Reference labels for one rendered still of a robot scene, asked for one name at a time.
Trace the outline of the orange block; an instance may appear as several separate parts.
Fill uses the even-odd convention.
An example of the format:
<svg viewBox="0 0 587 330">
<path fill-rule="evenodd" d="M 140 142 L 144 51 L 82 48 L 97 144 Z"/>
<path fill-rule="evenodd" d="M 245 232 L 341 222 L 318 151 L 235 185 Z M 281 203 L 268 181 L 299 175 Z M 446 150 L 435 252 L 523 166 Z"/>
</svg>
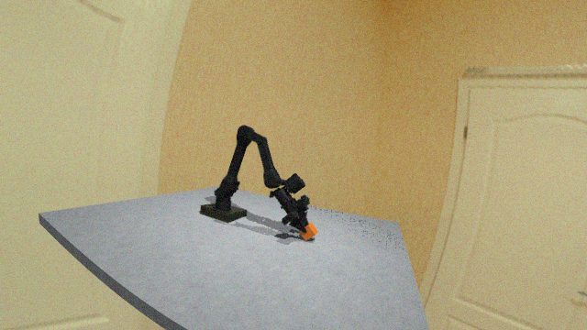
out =
<svg viewBox="0 0 587 330">
<path fill-rule="evenodd" d="M 303 238 L 305 240 L 308 240 L 311 237 L 315 236 L 316 233 L 318 232 L 312 223 L 310 223 L 309 225 L 307 225 L 305 228 L 307 230 L 306 233 L 305 232 L 302 232 L 302 231 L 299 231 L 299 233 L 301 233 L 301 235 L 303 236 Z"/>
</svg>

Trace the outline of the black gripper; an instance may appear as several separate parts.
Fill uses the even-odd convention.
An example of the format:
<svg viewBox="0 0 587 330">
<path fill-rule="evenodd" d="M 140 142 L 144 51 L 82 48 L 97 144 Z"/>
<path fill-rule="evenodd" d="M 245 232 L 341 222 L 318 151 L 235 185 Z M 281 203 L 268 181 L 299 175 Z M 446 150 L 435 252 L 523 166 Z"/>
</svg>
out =
<svg viewBox="0 0 587 330">
<path fill-rule="evenodd" d="M 302 231 L 302 232 L 307 232 L 306 230 L 306 226 L 309 225 L 309 222 L 307 220 L 307 212 L 305 212 L 306 210 L 308 210 L 308 206 L 301 206 L 301 207 L 296 207 L 297 210 L 295 211 L 292 208 L 291 202 L 294 202 L 295 199 L 293 197 L 288 198 L 287 200 L 285 200 L 283 203 L 281 203 L 281 208 L 284 209 L 284 211 L 287 213 L 287 215 L 282 219 L 282 223 L 284 225 L 286 225 L 287 223 L 289 223 L 288 225 L 293 226 L 295 228 L 297 228 L 298 230 Z"/>
</svg>

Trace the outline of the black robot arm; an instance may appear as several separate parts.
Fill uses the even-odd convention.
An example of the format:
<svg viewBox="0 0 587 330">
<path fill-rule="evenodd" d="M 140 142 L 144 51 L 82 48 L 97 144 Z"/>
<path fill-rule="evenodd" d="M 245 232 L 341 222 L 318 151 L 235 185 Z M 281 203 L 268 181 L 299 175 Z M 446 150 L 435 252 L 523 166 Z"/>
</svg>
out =
<svg viewBox="0 0 587 330">
<path fill-rule="evenodd" d="M 289 179 L 282 180 L 278 171 L 274 168 L 267 138 L 255 133 L 253 128 L 243 125 L 238 128 L 238 144 L 231 160 L 227 176 L 222 180 L 219 188 L 214 191 L 216 196 L 216 206 L 213 208 L 223 211 L 231 210 L 231 197 L 238 190 L 239 185 L 237 178 L 238 171 L 246 148 L 252 140 L 258 143 L 257 146 L 264 170 L 264 185 L 269 189 L 278 188 L 279 186 L 284 185 L 282 188 L 278 188 L 274 192 L 271 191 L 269 198 L 275 197 L 277 201 L 282 204 L 285 200 L 292 197 L 290 193 L 296 194 L 305 187 L 304 181 L 296 173 L 294 173 Z M 310 204 L 309 200 L 308 196 L 306 197 L 303 195 L 300 200 L 291 202 L 292 208 L 296 211 L 298 207 Z"/>
</svg>

